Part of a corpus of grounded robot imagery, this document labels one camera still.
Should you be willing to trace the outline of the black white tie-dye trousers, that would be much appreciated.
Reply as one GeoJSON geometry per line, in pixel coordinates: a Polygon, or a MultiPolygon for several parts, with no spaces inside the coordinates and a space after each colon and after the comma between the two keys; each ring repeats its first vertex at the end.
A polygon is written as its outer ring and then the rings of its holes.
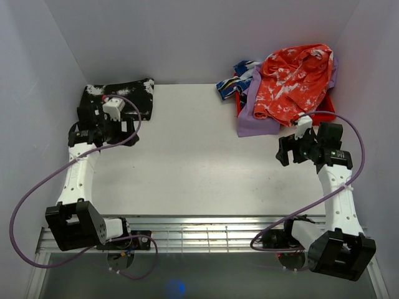
{"type": "MultiPolygon", "coordinates": [[[[118,97],[125,101],[121,113],[130,116],[134,122],[148,121],[153,110],[153,94],[155,82],[152,78],[117,83],[110,85],[86,85],[79,106],[99,104],[102,106],[104,97],[118,97]]],[[[133,146],[138,136],[131,136],[125,145],[133,146]]]]}

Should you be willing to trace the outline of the orange white tie-dye garment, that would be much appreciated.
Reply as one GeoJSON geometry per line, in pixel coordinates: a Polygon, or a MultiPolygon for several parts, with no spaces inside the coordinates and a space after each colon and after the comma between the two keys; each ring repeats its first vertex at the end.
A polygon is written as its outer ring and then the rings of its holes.
{"type": "Polygon", "coordinates": [[[284,48],[270,54],[259,70],[253,115],[290,126],[300,113],[314,111],[327,93],[334,52],[325,44],[284,48]]]}

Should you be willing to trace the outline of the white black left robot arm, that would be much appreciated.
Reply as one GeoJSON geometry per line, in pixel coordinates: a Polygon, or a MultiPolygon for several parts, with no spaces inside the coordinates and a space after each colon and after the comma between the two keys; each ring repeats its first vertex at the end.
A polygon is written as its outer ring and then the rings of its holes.
{"type": "Polygon", "coordinates": [[[46,209],[47,224],[62,251],[105,245],[109,240],[119,249],[132,243],[127,221],[104,218],[92,202],[100,152],[111,145],[133,146],[139,140],[133,118],[123,112],[125,105],[112,97],[77,108],[78,121],[68,133],[71,166],[56,204],[46,209]]]}

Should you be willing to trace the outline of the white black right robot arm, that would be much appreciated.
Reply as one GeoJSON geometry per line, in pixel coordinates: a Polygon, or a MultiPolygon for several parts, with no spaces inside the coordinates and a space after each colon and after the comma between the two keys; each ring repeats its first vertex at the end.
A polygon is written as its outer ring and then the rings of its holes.
{"type": "Polygon", "coordinates": [[[284,222],[281,232],[288,247],[301,245],[307,251],[311,272],[357,281],[376,252],[373,239],[365,236],[355,212],[352,157],[341,149],[342,125],[322,122],[314,130],[311,117],[295,121],[294,134],[279,139],[276,158],[289,165],[311,161],[325,200],[325,230],[306,216],[293,216],[284,222]]]}

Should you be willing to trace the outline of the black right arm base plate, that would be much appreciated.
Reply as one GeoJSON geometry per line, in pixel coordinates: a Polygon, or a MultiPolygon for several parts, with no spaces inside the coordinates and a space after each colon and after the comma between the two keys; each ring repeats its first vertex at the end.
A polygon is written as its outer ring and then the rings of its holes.
{"type": "Polygon", "coordinates": [[[307,251],[293,237],[289,237],[283,229],[272,229],[255,241],[260,248],[274,252],[284,270],[293,272],[308,270],[307,251]]]}

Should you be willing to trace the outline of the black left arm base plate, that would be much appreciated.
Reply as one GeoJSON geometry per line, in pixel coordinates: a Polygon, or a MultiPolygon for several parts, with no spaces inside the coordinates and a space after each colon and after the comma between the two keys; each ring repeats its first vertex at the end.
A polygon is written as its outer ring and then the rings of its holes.
{"type": "Polygon", "coordinates": [[[110,267],[126,270],[132,265],[136,252],[150,250],[150,230],[131,230],[126,237],[128,235],[143,235],[143,237],[107,242],[96,246],[97,250],[107,254],[107,263],[110,267]]]}

